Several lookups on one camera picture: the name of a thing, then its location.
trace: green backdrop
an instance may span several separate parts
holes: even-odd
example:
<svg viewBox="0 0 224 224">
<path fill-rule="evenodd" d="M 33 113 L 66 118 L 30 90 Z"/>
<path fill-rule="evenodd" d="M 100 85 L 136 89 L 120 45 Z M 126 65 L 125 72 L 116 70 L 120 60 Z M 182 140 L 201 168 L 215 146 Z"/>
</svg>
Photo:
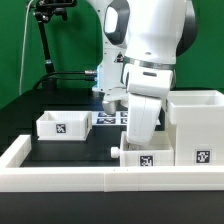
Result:
<svg viewBox="0 0 224 224">
<path fill-rule="evenodd" d="M 0 108 L 19 95 L 25 0 L 1 3 Z M 193 0 L 199 33 L 194 45 L 177 59 L 178 87 L 224 87 L 224 1 Z M 68 9 L 69 21 L 53 17 L 46 25 L 56 70 L 94 69 L 102 58 L 101 27 L 86 0 Z M 40 34 L 30 13 L 23 92 L 45 73 Z M 60 82 L 60 87 L 91 87 L 91 82 Z"/>
</svg>

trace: white platform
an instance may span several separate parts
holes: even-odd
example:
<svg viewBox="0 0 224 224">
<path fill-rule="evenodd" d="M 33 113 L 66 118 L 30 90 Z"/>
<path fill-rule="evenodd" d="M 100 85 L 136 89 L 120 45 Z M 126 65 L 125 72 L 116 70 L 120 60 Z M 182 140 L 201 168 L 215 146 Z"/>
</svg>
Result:
<svg viewBox="0 0 224 224">
<path fill-rule="evenodd" d="M 0 192 L 224 190 L 224 166 L 19 168 L 30 141 L 19 136 L 0 157 Z"/>
</svg>

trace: metal stand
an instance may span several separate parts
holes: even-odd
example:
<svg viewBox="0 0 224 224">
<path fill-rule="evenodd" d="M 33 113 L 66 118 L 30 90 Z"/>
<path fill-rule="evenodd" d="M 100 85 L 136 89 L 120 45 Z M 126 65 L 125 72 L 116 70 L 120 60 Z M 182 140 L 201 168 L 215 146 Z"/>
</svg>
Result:
<svg viewBox="0 0 224 224">
<path fill-rule="evenodd" d="M 50 50 L 48 46 L 47 35 L 46 35 L 44 24 L 49 23 L 53 15 L 62 16 L 62 19 L 64 21 L 67 21 L 68 17 L 67 17 L 66 7 L 73 7 L 73 6 L 76 6 L 76 4 L 77 4 L 76 0 L 66 0 L 66 1 L 39 0 L 37 4 L 33 7 L 33 8 L 36 8 L 34 16 L 38 22 L 38 27 L 40 30 L 41 41 L 42 41 L 44 56 L 45 56 L 45 69 L 47 74 L 55 72 L 55 69 L 54 69 L 53 61 L 50 56 Z M 50 91 L 56 90 L 57 79 L 49 78 L 46 81 L 43 81 L 42 88 L 44 90 L 50 90 Z"/>
</svg>

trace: black cable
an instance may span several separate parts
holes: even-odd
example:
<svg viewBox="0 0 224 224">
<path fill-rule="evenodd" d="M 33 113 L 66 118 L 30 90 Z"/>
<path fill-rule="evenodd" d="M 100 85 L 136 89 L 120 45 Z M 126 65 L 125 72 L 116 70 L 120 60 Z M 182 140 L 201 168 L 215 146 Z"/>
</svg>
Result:
<svg viewBox="0 0 224 224">
<path fill-rule="evenodd" d="M 42 78 L 48 78 L 48 77 L 55 76 L 55 75 L 85 75 L 85 71 L 51 72 L 51 73 L 48 73 L 48 74 L 44 75 L 43 77 L 41 77 L 41 79 Z"/>
<path fill-rule="evenodd" d="M 38 82 L 36 82 L 36 84 L 33 86 L 33 90 L 37 90 L 38 86 L 45 80 L 49 79 L 49 77 L 46 78 L 42 78 L 40 79 Z M 56 80 L 68 80 L 68 81 L 90 81 L 90 82 L 94 82 L 95 81 L 95 77 L 89 77 L 89 78 L 77 78 L 77 79 L 67 79 L 67 78 L 51 78 L 51 79 L 56 79 Z"/>
</svg>

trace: white box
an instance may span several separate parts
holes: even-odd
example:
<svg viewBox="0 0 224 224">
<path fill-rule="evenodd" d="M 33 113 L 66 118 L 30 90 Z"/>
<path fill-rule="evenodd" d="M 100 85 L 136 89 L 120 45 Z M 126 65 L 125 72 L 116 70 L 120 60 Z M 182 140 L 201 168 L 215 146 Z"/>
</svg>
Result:
<svg viewBox="0 0 224 224">
<path fill-rule="evenodd" d="M 218 91 L 175 91 L 167 98 L 175 165 L 224 165 L 224 96 Z"/>
<path fill-rule="evenodd" d="M 150 145 L 146 147 L 130 145 L 126 132 L 122 132 L 119 156 L 121 167 L 174 166 L 174 150 L 163 131 L 154 132 Z"/>
<path fill-rule="evenodd" d="M 36 121 L 39 140 L 86 140 L 92 129 L 90 111 L 45 111 Z"/>
</svg>

